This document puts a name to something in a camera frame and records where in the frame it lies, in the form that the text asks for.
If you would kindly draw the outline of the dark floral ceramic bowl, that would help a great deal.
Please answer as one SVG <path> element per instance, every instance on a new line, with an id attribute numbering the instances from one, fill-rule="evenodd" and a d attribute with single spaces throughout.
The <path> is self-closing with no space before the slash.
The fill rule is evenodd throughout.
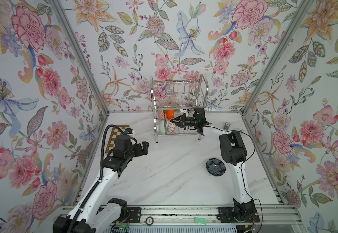
<path id="1" fill-rule="evenodd" d="M 221 160 L 217 158 L 211 158 L 206 162 L 206 169 L 211 175 L 219 177 L 224 175 L 226 166 Z"/>

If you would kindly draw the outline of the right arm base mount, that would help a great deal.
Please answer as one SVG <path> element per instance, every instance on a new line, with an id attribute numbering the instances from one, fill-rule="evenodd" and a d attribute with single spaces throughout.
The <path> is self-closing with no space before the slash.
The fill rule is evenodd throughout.
<path id="1" fill-rule="evenodd" d="M 261 222 L 253 199 L 240 203 L 233 199 L 233 206 L 218 207 L 216 218 L 221 223 L 258 223 Z"/>

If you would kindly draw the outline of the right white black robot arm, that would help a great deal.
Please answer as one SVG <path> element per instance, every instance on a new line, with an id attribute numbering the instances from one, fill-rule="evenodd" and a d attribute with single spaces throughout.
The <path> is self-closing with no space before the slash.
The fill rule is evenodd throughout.
<path id="1" fill-rule="evenodd" d="M 219 142 L 220 155 L 224 163 L 228 164 L 234 185 L 233 219 L 245 222 L 250 216 L 258 215 L 255 206 L 256 199 L 249 193 L 246 182 L 246 162 L 248 153 L 242 139 L 244 132 L 239 130 L 224 130 L 215 127 L 206 120 L 205 110 L 196 108 L 192 116 L 185 113 L 172 118 L 171 123 L 179 128 L 195 130 L 200 136 L 211 137 Z"/>

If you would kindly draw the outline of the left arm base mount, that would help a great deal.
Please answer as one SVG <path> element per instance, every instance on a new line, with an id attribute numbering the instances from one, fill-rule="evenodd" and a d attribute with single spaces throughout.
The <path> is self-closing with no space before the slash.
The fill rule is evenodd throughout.
<path id="1" fill-rule="evenodd" d="M 127 202 L 122 199 L 112 198 L 100 211 L 103 223 L 108 225 L 114 223 L 139 223 L 141 220 L 141 207 L 128 207 Z"/>

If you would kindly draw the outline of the black white patterned bowl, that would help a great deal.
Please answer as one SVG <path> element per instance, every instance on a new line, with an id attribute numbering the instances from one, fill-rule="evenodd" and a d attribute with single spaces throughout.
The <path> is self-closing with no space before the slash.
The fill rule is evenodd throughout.
<path id="1" fill-rule="evenodd" d="M 158 111 L 158 119 L 159 119 L 160 121 L 165 121 L 166 116 L 165 116 L 165 113 L 164 113 L 163 110 L 159 110 L 159 111 Z"/>

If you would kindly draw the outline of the chrome two-tier dish rack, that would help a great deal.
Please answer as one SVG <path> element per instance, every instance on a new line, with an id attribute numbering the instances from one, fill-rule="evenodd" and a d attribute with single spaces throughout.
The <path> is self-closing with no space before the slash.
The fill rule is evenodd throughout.
<path id="1" fill-rule="evenodd" d="M 155 142 L 160 137 L 166 136 L 194 136 L 198 133 L 195 130 L 183 129 L 176 126 L 174 134 L 159 135 L 158 111 L 174 110 L 175 117 L 181 116 L 180 109 L 187 109 L 189 117 L 193 115 L 196 108 L 206 107 L 206 98 L 209 94 L 209 84 L 206 77 L 201 74 L 195 79 L 187 80 L 156 80 L 150 78 L 150 95 L 153 112 L 153 130 Z"/>

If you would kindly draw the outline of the orange plastic bowl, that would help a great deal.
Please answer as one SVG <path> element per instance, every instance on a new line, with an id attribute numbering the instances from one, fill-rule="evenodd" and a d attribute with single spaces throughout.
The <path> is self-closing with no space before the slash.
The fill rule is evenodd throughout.
<path id="1" fill-rule="evenodd" d="M 171 120 L 171 119 L 175 118 L 174 110 L 172 110 L 172 109 L 167 110 L 167 111 L 165 112 L 165 114 L 166 114 L 166 118 L 167 118 L 168 120 Z"/>

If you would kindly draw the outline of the blue geometric patterned bowl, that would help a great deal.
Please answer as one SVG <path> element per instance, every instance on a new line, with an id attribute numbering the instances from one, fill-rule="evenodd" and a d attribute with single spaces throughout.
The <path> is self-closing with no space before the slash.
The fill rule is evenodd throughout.
<path id="1" fill-rule="evenodd" d="M 166 130 L 167 130 L 168 134 L 174 134 L 175 133 L 175 128 L 176 128 L 176 125 L 174 123 L 172 123 L 170 121 L 167 123 Z"/>

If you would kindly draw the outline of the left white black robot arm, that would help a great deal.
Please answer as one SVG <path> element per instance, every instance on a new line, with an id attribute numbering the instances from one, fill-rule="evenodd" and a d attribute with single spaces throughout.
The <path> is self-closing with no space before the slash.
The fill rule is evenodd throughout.
<path id="1" fill-rule="evenodd" d="M 138 143 L 134 138 L 134 130 L 122 130 L 116 125 L 108 125 L 103 133 L 106 138 L 110 128 L 120 131 L 115 139 L 114 147 L 107 156 L 101 156 L 100 171 L 86 195 L 67 214 L 59 216 L 53 224 L 54 233 L 114 233 L 116 227 L 130 218 L 127 202 L 112 198 L 102 208 L 107 192 L 120 178 L 122 172 L 135 157 L 149 153 L 149 143 Z"/>

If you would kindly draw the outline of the pale green ceramic bowl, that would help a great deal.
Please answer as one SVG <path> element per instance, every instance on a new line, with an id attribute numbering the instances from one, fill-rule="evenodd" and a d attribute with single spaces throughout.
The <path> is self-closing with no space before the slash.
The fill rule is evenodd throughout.
<path id="1" fill-rule="evenodd" d="M 164 120 L 160 120 L 159 122 L 159 135 L 165 136 L 166 133 L 166 122 Z"/>

